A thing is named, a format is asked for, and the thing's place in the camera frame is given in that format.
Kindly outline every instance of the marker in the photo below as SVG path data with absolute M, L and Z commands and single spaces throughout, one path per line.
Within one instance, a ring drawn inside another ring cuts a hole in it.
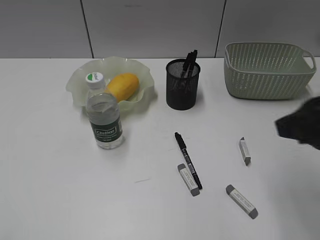
M 201 183 L 200 183 L 200 179 L 199 179 L 198 174 L 197 174 L 197 172 L 196 172 L 196 170 L 195 170 L 195 167 L 194 167 L 194 165 L 192 164 L 191 159 L 190 159 L 190 157 L 189 157 L 189 155 L 188 155 L 187 146 L 186 146 L 184 140 L 182 139 L 182 137 L 181 137 L 181 135 L 180 135 L 179 133 L 176 132 L 176 133 L 174 134 L 174 136 L 175 136 L 176 141 L 177 141 L 178 144 L 179 144 L 179 147 L 180 147 L 180 150 L 181 150 L 181 152 L 182 152 L 182 155 L 183 155 L 183 157 L 184 157 L 184 159 L 185 159 L 185 162 L 186 162 L 186 164 L 188 165 L 188 167 L 189 167 L 189 169 L 190 169 L 190 172 L 191 172 L 191 174 L 192 174 L 192 177 L 193 177 L 195 183 L 198 185 L 198 188 L 201 190 L 201 189 L 202 189 L 202 185 L 201 185 Z
M 242 208 L 246 214 L 248 214 L 252 219 L 255 219 L 258 216 L 258 211 L 240 192 L 235 189 L 234 186 L 228 185 L 226 187 L 226 193 L 230 196 L 230 198 L 235 201 L 236 204 Z

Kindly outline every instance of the yellow mango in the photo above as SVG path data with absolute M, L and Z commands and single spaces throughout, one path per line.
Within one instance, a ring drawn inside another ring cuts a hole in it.
M 106 86 L 105 92 L 110 92 L 119 103 L 127 100 L 139 87 L 139 79 L 132 73 L 122 73 L 115 76 Z

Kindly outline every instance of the bottle cap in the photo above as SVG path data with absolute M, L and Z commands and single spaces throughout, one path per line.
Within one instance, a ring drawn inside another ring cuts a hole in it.
M 90 89 L 102 89 L 106 87 L 104 76 L 100 72 L 91 72 L 85 77 L 86 84 Z

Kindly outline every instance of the water bottle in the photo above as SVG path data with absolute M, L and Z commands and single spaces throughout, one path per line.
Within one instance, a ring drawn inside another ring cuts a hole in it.
M 124 141 L 117 99 L 105 92 L 106 82 L 101 73 L 92 72 L 85 81 L 89 87 L 86 112 L 96 143 L 103 149 L 114 149 Z

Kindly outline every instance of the white wall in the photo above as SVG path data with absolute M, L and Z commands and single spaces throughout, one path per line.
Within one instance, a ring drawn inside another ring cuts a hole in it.
M 284 42 L 320 56 L 319 0 L 227 0 L 217 57 L 232 42 Z
M 95 58 L 214 57 L 225 0 L 82 0 Z
M 320 0 L 82 0 L 95 58 L 224 56 L 241 41 L 320 56 Z M 0 58 L 91 58 L 81 0 L 0 0 Z
M 1 0 L 0 58 L 91 58 L 79 0 Z

